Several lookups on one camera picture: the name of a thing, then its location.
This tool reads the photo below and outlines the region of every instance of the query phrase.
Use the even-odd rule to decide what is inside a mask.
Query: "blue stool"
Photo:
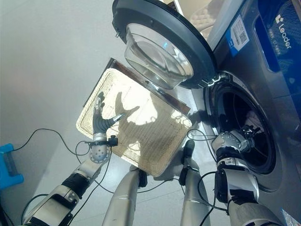
[[[24,181],[22,174],[11,176],[4,161],[4,155],[13,150],[14,147],[12,144],[0,146],[0,190],[3,190],[4,188],[10,187],[12,185],[20,184]]]

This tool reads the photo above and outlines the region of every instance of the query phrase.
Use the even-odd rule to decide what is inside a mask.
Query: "tiled floor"
[[[125,62],[125,45],[114,38],[111,4],[112,0],[1,0],[1,144],[11,142],[19,147],[43,127],[60,131],[72,150],[86,139],[75,128],[83,103],[110,57]],[[191,94],[179,98],[195,108]],[[25,181],[2,191],[1,202],[18,225],[25,203],[35,194],[49,193],[78,163],[58,136],[48,131],[38,132],[13,157]],[[193,157],[202,174],[215,170],[205,142],[196,142]],[[103,186],[114,191],[128,169],[129,163],[113,155]],[[204,181],[212,200],[214,179]],[[149,177],[145,189],[159,183]],[[110,198],[111,194],[96,189],[72,225],[100,225]],[[134,225],[179,225],[182,202],[177,181],[138,194]],[[217,210],[211,222],[213,226],[229,225],[228,217]]]

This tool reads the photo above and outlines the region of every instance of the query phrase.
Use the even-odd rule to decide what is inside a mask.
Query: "washing machine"
[[[243,154],[259,203],[301,222],[300,0],[242,1],[213,50],[158,0],[115,0],[113,16],[129,64],[159,91],[191,89],[207,134],[259,128]]]

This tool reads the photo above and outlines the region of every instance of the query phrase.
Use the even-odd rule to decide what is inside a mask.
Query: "woven basket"
[[[76,122],[89,138],[94,102],[101,91],[103,118],[126,113],[107,131],[107,137],[119,139],[113,153],[154,177],[162,174],[191,127],[190,120],[120,71],[107,69]]]

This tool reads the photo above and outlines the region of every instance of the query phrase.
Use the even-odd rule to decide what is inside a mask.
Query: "leader logo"
[[[287,37],[287,34],[285,32],[285,24],[284,24],[284,18],[281,17],[281,15],[279,14],[277,17],[275,17],[275,21],[277,24],[280,24],[279,31],[281,33],[284,45],[286,46],[286,48],[292,48],[290,42],[289,42],[289,38]]]

